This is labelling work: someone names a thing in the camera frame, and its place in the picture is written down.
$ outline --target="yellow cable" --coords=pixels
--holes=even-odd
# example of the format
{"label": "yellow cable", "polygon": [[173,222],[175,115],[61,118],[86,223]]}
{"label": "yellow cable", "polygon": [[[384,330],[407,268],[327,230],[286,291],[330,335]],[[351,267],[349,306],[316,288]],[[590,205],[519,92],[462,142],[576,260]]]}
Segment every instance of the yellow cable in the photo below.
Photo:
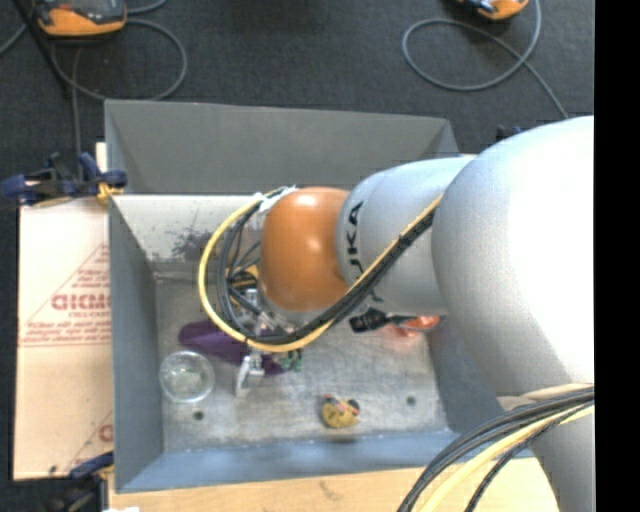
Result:
{"label": "yellow cable", "polygon": [[[411,224],[409,224],[409,226],[407,226],[407,228],[405,228],[405,230],[400,234],[400,236],[406,235],[422,219],[424,219],[427,215],[429,215],[438,206],[441,199],[442,199],[442,194],[438,196],[429,206],[427,206],[427,208],[425,208],[423,212],[418,217],[416,217],[415,220]],[[308,345],[309,343],[311,343],[312,341],[316,340],[327,329],[329,329],[331,325],[333,325],[333,320],[328,320],[325,324],[321,325],[311,333],[307,334],[306,336],[300,339],[292,341],[291,343],[286,343],[283,345],[270,345],[268,343],[260,342],[256,339],[249,338],[244,334],[242,334],[241,332],[236,331],[233,327],[227,324],[222,319],[222,317],[220,317],[216,313],[216,311],[213,309],[213,307],[211,306],[211,303],[209,302],[209,297],[207,294],[207,285],[206,285],[207,265],[209,262],[209,258],[211,257],[211,253],[213,252],[213,248],[218,243],[218,240],[222,237],[225,231],[229,229],[229,227],[231,227],[231,225],[237,219],[242,217],[245,213],[249,212],[252,208],[260,204],[262,201],[263,199],[260,198],[247,204],[246,206],[239,208],[234,213],[232,213],[222,224],[220,224],[220,226],[218,226],[218,229],[216,229],[213,235],[211,235],[211,238],[207,242],[207,245],[204,247],[204,250],[202,251],[200,264],[198,265],[198,294],[200,296],[200,302],[202,303],[202,307],[204,308],[209,318],[225,334],[231,336],[232,338],[238,341],[246,343],[247,345],[253,348],[256,348],[258,350],[262,350],[265,352],[288,352],[290,350],[297,350],[299,348],[302,348]],[[362,273],[362,275],[351,285],[347,293],[349,293],[352,289],[358,286],[358,284],[360,284],[362,280],[364,280],[373,271],[376,265],[380,263],[380,261],[382,261],[382,259],[393,249],[394,246],[395,246],[395,241],[391,243],[383,251],[383,253],[380,254],[380,256],[378,256],[378,258],[376,258],[376,260]]]}
{"label": "yellow cable", "polygon": [[[573,408],[573,410],[575,411],[574,414],[561,421],[559,425],[569,423],[570,421],[586,416],[587,414],[591,414],[594,410],[594,406],[590,406],[585,409],[581,409],[580,406],[576,406]],[[465,463],[455,473],[442,480],[442,482],[440,482],[438,486],[432,490],[431,494],[427,498],[427,501],[422,505],[422,508],[420,508],[420,512],[434,511],[447,494],[449,494],[469,475],[473,474],[478,468],[493,460],[498,455],[521,443],[529,436],[545,428],[553,421],[567,414],[567,412],[569,411],[561,411],[542,420],[538,420],[486,448],[484,451],[476,455],[473,459]]]}

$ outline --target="wooden board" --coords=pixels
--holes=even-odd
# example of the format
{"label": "wooden board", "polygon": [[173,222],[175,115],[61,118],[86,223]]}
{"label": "wooden board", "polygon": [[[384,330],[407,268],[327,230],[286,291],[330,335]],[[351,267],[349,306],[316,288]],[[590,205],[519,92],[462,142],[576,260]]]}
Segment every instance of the wooden board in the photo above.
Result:
{"label": "wooden board", "polygon": [[[144,493],[110,491],[109,505],[117,510],[138,507],[140,512],[392,512],[422,469]],[[481,479],[480,473],[472,475],[438,510],[463,511]],[[476,511],[557,512],[558,507],[537,460],[525,458],[511,461],[498,474]]]}

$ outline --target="orange object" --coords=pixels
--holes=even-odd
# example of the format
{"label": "orange object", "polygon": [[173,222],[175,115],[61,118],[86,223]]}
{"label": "orange object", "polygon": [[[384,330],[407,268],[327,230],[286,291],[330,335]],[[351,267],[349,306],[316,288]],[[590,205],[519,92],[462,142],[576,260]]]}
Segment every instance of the orange object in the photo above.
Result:
{"label": "orange object", "polygon": [[96,23],[71,9],[69,4],[60,4],[49,11],[49,23],[38,20],[40,28],[56,37],[83,37],[108,34],[120,30],[126,19]]}
{"label": "orange object", "polygon": [[439,323],[439,316],[418,316],[403,322],[402,325],[389,325],[388,328],[392,329],[395,335],[411,338],[422,331],[433,329]]}
{"label": "orange object", "polygon": [[490,20],[499,21],[506,20],[518,14],[527,6],[529,0],[489,0],[488,3],[494,9],[493,12],[481,8],[476,9],[476,12]]}
{"label": "orange object", "polygon": [[315,311],[339,300],[348,285],[338,269],[334,232],[348,192],[296,190],[268,212],[262,230],[260,286],[276,306]]}

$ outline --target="cardboard sheet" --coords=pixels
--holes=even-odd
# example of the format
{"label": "cardboard sheet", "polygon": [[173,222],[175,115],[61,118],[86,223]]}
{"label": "cardboard sheet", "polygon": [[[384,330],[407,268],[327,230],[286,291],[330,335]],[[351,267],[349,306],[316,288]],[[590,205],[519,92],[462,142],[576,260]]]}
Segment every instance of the cardboard sheet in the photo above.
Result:
{"label": "cardboard sheet", "polygon": [[14,479],[64,476],[113,446],[107,210],[20,212]]}

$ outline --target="orange device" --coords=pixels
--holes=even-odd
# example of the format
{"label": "orange device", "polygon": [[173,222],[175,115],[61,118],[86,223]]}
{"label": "orange device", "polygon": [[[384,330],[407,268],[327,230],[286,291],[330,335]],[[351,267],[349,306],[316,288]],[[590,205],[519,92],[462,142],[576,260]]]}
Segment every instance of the orange device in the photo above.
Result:
{"label": "orange device", "polygon": [[518,14],[529,0],[457,0],[475,9],[475,11],[493,21],[506,20]]}
{"label": "orange device", "polygon": [[33,8],[40,28],[61,38],[116,32],[127,19],[123,0],[33,0]]}

